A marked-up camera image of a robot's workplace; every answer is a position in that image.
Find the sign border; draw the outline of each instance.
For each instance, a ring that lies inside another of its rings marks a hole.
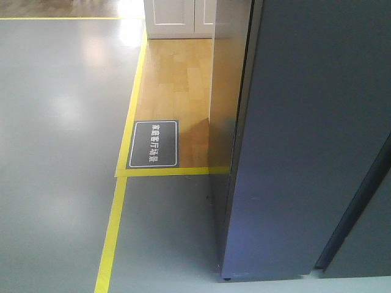
[[[137,129],[137,124],[139,123],[160,123],[160,122],[165,122],[165,123],[175,123],[175,164],[174,165],[145,165],[145,166],[132,166],[131,161],[132,161],[132,154],[133,154],[133,148],[134,148],[134,139],[136,137],[136,129]],[[129,160],[127,167],[129,168],[158,168],[158,167],[174,167],[178,165],[178,121],[177,120],[145,120],[145,121],[135,121],[134,124],[134,129],[133,129],[133,138],[131,140],[131,150],[129,154]]]

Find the yellow tape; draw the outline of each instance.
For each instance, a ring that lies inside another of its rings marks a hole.
[[[109,225],[106,232],[106,238],[104,239],[103,252],[100,260],[97,282],[95,284],[95,293],[107,293],[109,290],[127,179],[128,178],[126,177],[118,178],[117,185],[115,186]]]
[[[2,17],[0,20],[125,20],[124,17]]]
[[[170,176],[170,175],[207,175],[209,174],[208,167],[194,168],[145,168],[145,169],[126,169],[117,170],[116,177],[130,176]]]
[[[230,170],[230,166],[210,167],[209,174],[229,174]]]
[[[118,157],[117,170],[126,169],[128,160],[131,136],[133,133],[134,118],[136,116],[136,107],[139,100],[139,92],[141,87],[142,70],[144,67],[145,53],[147,51],[147,33],[144,30],[142,37],[139,62],[137,64],[136,75],[134,76],[133,89],[130,97],[130,105],[128,116],[126,118],[125,129],[123,130],[122,143],[120,154]]]

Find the floor sticker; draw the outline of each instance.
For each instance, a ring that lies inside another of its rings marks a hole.
[[[179,166],[177,120],[135,121],[128,168]]]

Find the metal panel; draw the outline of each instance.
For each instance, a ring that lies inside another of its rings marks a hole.
[[[209,165],[221,248],[251,0],[218,0],[210,112]]]
[[[389,172],[325,271],[324,277],[391,275],[390,194]]]
[[[391,129],[390,10],[264,1],[224,278],[315,265]]]

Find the epoxy floor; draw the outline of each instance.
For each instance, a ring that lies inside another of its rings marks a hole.
[[[0,22],[1,293],[93,292],[142,26]],[[221,282],[208,191],[128,180],[109,292],[390,292],[390,277]]]
[[[0,292],[93,292],[143,29],[0,20]]]

